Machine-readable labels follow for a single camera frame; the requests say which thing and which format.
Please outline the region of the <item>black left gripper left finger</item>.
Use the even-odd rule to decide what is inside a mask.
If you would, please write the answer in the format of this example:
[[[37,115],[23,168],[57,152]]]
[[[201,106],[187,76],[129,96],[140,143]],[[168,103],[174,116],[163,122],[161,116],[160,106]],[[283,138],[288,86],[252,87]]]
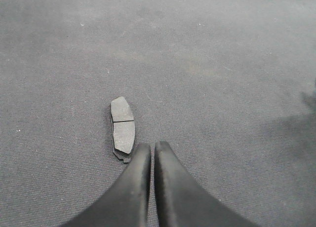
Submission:
[[[64,227],[146,227],[150,193],[151,149],[139,144],[113,185]]]

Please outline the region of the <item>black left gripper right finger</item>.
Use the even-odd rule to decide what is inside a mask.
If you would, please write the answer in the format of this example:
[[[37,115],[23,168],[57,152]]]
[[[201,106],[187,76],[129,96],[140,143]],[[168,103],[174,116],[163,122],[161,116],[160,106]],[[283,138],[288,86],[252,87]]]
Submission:
[[[199,185],[165,141],[155,145],[154,184],[161,227],[256,226]]]

